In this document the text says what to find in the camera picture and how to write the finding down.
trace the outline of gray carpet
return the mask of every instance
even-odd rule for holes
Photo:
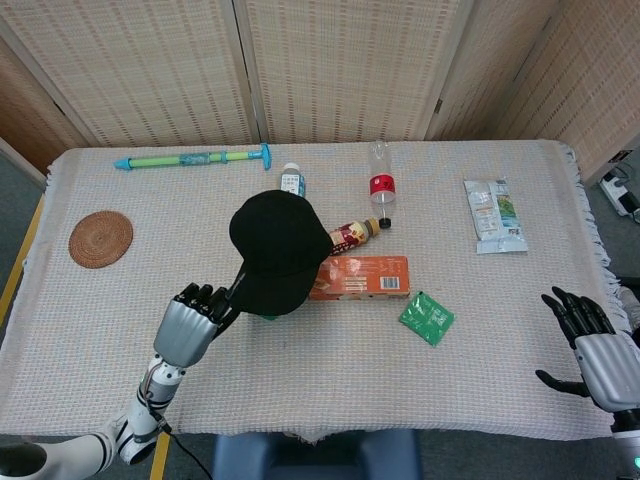
[[[633,161],[640,169],[640,161]],[[640,197],[637,175],[628,188]],[[13,264],[39,192],[20,179],[13,168],[0,162],[0,211],[3,224],[0,281],[4,282]],[[596,188],[588,190],[600,234],[612,257],[612,270],[618,275],[640,276],[640,258],[635,256],[640,226],[627,218],[619,218]],[[211,435],[181,435],[185,446],[210,468],[213,445]],[[15,442],[16,437],[1,436],[0,445]],[[552,442],[508,435],[479,432],[421,432],[421,457],[425,480],[509,479],[613,479],[617,473],[617,457],[610,438],[580,442]],[[149,478],[151,457],[135,467],[119,462],[96,478],[142,480]],[[165,469],[167,479],[204,479],[195,463],[172,443]]]

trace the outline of woven coaster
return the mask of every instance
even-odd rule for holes
[[[129,219],[104,210],[78,222],[69,237],[69,254],[82,267],[102,268],[124,255],[132,240],[133,226]]]

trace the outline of green snack wrapper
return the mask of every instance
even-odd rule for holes
[[[418,292],[400,315],[400,322],[434,347],[453,323],[455,316],[424,292]]]

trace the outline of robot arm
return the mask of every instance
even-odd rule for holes
[[[627,475],[624,478],[640,478],[640,350],[626,332],[615,332],[593,300],[557,287],[553,293],[562,303],[548,295],[542,300],[574,350],[583,381],[556,380],[544,370],[536,370],[536,375],[548,387],[591,397],[596,406],[612,413],[611,431]]]
[[[57,444],[0,448],[0,480],[81,480],[105,470],[119,455],[127,464],[144,460],[161,431],[170,431],[164,412],[186,369],[238,317],[230,292],[192,283],[169,302],[154,342],[155,355],[126,413],[100,431]]]

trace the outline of barcode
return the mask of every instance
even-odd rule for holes
[[[380,277],[382,290],[400,290],[400,277]]]

